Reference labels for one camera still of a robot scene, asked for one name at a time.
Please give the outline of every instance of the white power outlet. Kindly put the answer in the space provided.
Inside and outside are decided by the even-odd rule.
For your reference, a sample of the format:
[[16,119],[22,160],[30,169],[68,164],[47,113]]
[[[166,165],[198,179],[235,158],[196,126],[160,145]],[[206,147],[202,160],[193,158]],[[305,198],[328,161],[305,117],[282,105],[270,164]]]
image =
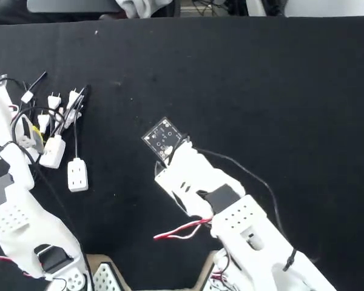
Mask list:
[[71,192],[85,191],[89,188],[85,162],[75,158],[67,164],[67,185]]

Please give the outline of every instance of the black wire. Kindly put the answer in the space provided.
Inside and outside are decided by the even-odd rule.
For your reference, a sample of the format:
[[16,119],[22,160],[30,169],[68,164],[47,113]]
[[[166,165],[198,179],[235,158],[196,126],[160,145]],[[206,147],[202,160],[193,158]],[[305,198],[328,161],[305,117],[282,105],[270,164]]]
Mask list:
[[74,143],[75,143],[75,157],[78,158],[78,133],[77,133],[77,116],[79,111],[81,110],[81,105],[84,101],[85,96],[83,96],[81,98],[81,100],[78,103],[78,106],[75,110],[75,114],[74,114],[74,122],[73,122],[73,127],[74,127]]
[[256,174],[252,173],[250,170],[248,170],[245,167],[243,167],[238,161],[236,161],[235,159],[232,159],[231,157],[228,157],[226,155],[222,155],[221,153],[215,153],[215,152],[212,152],[210,150],[203,150],[203,149],[198,149],[198,148],[195,148],[195,149],[198,150],[199,152],[202,152],[202,153],[208,153],[210,155],[217,156],[219,158],[227,159],[228,161],[233,162],[236,166],[238,166],[239,168],[241,168],[244,172],[246,172],[247,174],[249,174],[252,177],[254,177],[257,181],[261,182],[268,189],[268,191],[269,191],[269,193],[271,195],[271,198],[272,198],[272,202],[274,203],[275,219],[276,219],[276,222],[277,222],[277,226],[279,228],[279,231],[287,239],[287,236],[286,236],[285,231],[283,229],[283,225],[281,223],[277,199],[275,197],[274,191],[271,189],[271,187],[268,185],[268,183],[266,181],[264,181],[263,179],[261,179]]
[[55,109],[51,109],[51,108],[43,107],[43,106],[34,106],[34,107],[29,107],[29,108],[23,109],[22,111],[20,111],[20,112],[16,115],[15,119],[14,119],[14,120],[13,120],[13,122],[12,122],[12,128],[11,128],[11,131],[12,131],[12,140],[13,140],[14,142],[17,142],[17,140],[16,140],[16,132],[15,132],[15,130],[16,130],[16,124],[17,124],[17,123],[18,123],[18,121],[20,120],[21,116],[22,116],[23,114],[25,114],[25,113],[27,113],[27,112],[31,111],[31,110],[36,110],[36,109],[47,110],[47,112],[49,112],[49,111],[53,111],[55,114],[57,114],[57,115],[61,118],[61,120],[59,120],[59,122],[60,122],[60,123],[63,123],[63,124],[64,124],[64,122],[65,122],[65,119],[64,119],[63,115],[62,115],[62,114],[60,114],[60,112],[58,112],[58,111],[57,111],[57,110],[55,110]]
[[65,281],[65,287],[63,287],[62,291],[66,290],[67,281],[64,278],[53,278],[53,280],[63,280],[63,281]]
[[23,90],[23,85],[16,79],[13,79],[13,78],[8,78],[8,77],[3,77],[0,79],[0,82],[2,81],[5,81],[5,80],[8,80],[8,81],[13,81],[21,90]]
[[95,289],[94,282],[93,282],[93,276],[92,276],[92,271],[90,269],[89,261],[88,261],[88,259],[86,257],[86,254],[84,252],[83,246],[82,246],[81,242],[78,239],[78,235],[76,234],[75,227],[74,227],[74,223],[73,223],[72,219],[70,218],[70,216],[69,216],[69,214],[68,214],[68,212],[66,210],[66,207],[64,206],[63,202],[61,201],[61,198],[59,198],[59,196],[56,194],[56,192],[54,190],[54,187],[51,185],[51,183],[49,182],[49,180],[46,178],[46,176],[43,174],[43,172],[41,171],[41,169],[38,167],[38,165],[36,164],[36,162],[32,158],[31,154],[25,148],[23,148],[22,146],[18,145],[14,141],[9,141],[6,144],[4,144],[2,147],[0,146],[0,152],[3,151],[4,148],[6,146],[8,146],[9,144],[15,144],[28,157],[28,159],[31,162],[31,165],[38,172],[38,175],[42,178],[44,184],[47,186],[47,188],[49,188],[50,193],[54,196],[54,198],[58,202],[59,206],[62,208],[62,210],[63,210],[63,212],[64,212],[64,214],[66,216],[67,221],[69,222],[69,224],[72,227],[73,235],[74,235],[74,237],[76,237],[76,239],[78,241],[79,248],[81,249],[82,256],[84,257],[85,265],[87,267],[87,270],[89,271],[90,284],[92,285],[92,290],[96,290]]
[[43,74],[41,74],[41,76],[38,79],[36,79],[36,81],[34,83],[32,83],[32,85],[29,87],[29,91],[34,89],[34,87],[40,82],[40,80],[42,80],[46,76],[47,76],[47,72],[44,71]]
[[87,90],[88,89],[88,86],[85,86],[85,87],[83,87],[82,89],[81,89],[81,91],[79,91],[79,93],[78,93],[78,97],[77,97],[77,99],[76,99],[76,101],[75,102],[73,102],[73,104],[70,106],[70,108],[69,109],[67,109],[66,110],[66,112],[65,112],[65,114],[64,114],[64,120],[65,120],[65,122],[64,123],[62,123],[60,126],[58,126],[58,128],[56,129],[56,130],[54,130],[54,132],[53,133],[55,133],[55,132],[58,132],[58,134],[60,135],[61,133],[62,133],[62,131],[63,131],[63,127],[65,126],[65,123],[66,123],[66,119],[67,119],[67,117],[69,116],[69,114],[70,114],[70,112],[74,109],[74,107],[76,107],[76,105],[78,104],[78,102],[79,102],[79,97],[85,92],[85,90]]

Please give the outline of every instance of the red wire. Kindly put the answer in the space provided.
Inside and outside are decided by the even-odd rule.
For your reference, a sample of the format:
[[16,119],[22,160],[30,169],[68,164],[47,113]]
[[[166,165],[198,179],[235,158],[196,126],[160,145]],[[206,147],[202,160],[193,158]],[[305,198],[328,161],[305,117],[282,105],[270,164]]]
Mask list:
[[187,228],[192,227],[192,226],[197,226],[197,225],[200,225],[200,224],[204,224],[204,223],[209,222],[210,220],[212,220],[212,218],[201,219],[201,220],[198,220],[198,221],[189,222],[189,223],[184,224],[183,226],[179,226],[176,229],[171,230],[169,232],[165,232],[165,233],[161,233],[159,235],[155,235],[154,236],[154,240],[158,240],[158,239],[162,239],[162,238],[167,238],[168,236],[171,236],[174,233],[179,232],[180,230],[187,229]]

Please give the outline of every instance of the white 3d-printed part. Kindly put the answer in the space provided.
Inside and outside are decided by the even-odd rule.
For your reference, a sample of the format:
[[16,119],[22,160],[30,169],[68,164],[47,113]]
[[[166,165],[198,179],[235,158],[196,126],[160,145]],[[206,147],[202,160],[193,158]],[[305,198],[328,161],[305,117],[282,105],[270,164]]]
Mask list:
[[93,276],[96,291],[123,291],[109,264],[101,263]]

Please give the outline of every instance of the table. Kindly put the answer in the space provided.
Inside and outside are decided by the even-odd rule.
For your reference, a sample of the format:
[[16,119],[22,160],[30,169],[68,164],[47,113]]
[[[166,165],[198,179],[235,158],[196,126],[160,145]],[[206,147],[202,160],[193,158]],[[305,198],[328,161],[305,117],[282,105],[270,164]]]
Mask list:
[[[49,93],[91,84],[80,156],[91,188],[70,193],[66,163],[46,170],[87,253],[109,255],[134,290],[191,287],[210,250],[152,241],[189,221],[153,181],[155,155],[140,140],[168,116],[197,147],[232,156],[276,192],[292,244],[319,257],[337,290],[364,290],[364,18],[213,18],[0,27],[0,74]],[[274,219],[264,188],[226,161]],[[38,201],[62,218],[45,187]],[[41,290],[0,263],[0,290]]]

